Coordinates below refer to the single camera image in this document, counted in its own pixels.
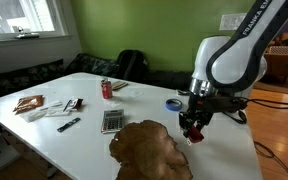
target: wall outlet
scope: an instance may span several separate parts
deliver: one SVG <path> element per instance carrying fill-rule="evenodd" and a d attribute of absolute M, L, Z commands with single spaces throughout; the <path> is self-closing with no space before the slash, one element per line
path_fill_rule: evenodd
<path fill-rule="evenodd" d="M 246 13 L 224 14 L 220 24 L 220 30 L 236 30 L 244 20 Z"/>

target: window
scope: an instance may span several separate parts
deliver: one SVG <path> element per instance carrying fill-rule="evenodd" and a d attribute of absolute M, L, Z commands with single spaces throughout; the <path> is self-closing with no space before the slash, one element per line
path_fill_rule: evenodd
<path fill-rule="evenodd" d="M 20 32 L 40 37 L 65 35 L 57 0 L 0 0 L 0 40 Z"/>

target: soda can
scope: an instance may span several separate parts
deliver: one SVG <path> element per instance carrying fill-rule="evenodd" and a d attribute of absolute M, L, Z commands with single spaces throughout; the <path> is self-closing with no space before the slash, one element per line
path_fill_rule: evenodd
<path fill-rule="evenodd" d="M 113 97 L 112 84 L 107 78 L 101 81 L 102 95 L 104 99 L 111 99 Z"/>

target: white table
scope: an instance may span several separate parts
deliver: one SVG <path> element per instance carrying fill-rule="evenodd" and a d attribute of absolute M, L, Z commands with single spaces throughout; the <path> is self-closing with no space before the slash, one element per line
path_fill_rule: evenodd
<path fill-rule="evenodd" d="M 100 132 L 103 111 L 124 109 L 127 122 L 151 119 L 167 127 L 188 161 L 194 179 L 262 179 L 252 135 L 247 125 L 239 125 L 222 114 L 214 114 L 202 133 L 203 142 L 187 145 L 178 124 L 178 112 L 165 108 L 165 101 L 177 98 L 187 108 L 188 97 L 174 90 L 137 84 L 114 93 L 123 97 L 132 91 L 144 94 L 112 108 L 102 99 L 102 77 L 86 73 L 72 74 L 0 98 L 0 124 L 73 179 L 115 179 L 119 164 L 110 156 L 109 144 L 114 134 Z M 81 112 L 70 116 L 44 117 L 27 123 L 12 112 L 18 99 L 42 94 L 44 103 L 82 98 Z M 81 121 L 63 133 L 57 128 L 75 117 Z"/>

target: black cable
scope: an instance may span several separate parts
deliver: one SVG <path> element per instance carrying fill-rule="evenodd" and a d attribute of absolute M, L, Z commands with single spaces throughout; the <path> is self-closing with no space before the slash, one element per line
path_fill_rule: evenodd
<path fill-rule="evenodd" d="M 273 158 L 279 165 L 282 166 L 282 168 L 283 168 L 283 169 L 287 172 L 287 174 L 288 174 L 288 167 L 283 163 L 283 161 L 282 161 L 280 158 L 278 158 L 278 157 L 274 154 L 274 152 L 273 152 L 270 148 L 264 146 L 263 144 L 261 144 L 260 142 L 257 142 L 257 141 L 254 141 L 254 146 L 255 146 L 256 152 L 257 152 L 259 155 L 261 155 L 261 156 L 263 156 L 263 157 L 265 157 L 265 158 Z M 263 148 L 263 149 L 265 149 L 268 154 L 265 154 L 264 152 L 260 151 L 259 148 L 258 148 L 258 146 L 261 147 L 261 148 Z"/>
<path fill-rule="evenodd" d="M 243 113 L 243 111 L 241 111 L 241 110 L 238 111 L 238 115 L 239 115 L 240 119 L 237 119 L 237 118 L 229 115 L 227 112 L 222 112 L 222 113 L 239 124 L 246 124 L 247 123 L 247 118 L 246 118 L 245 114 Z"/>
<path fill-rule="evenodd" d="M 261 102 L 265 102 L 265 103 L 281 104 L 281 105 L 287 105 L 288 106 L 288 103 L 285 103 L 285 102 L 270 101 L 270 100 L 265 100 L 265 99 L 248 99 L 248 98 L 244 98 L 244 97 L 239 97 L 239 98 L 245 100 L 246 103 L 253 102 L 255 104 L 259 104 L 261 106 L 265 106 L 265 107 L 268 107 L 268 108 L 288 109 L 288 107 L 276 107 L 276 106 L 271 106 L 271 105 L 267 105 L 267 104 L 261 103 Z"/>

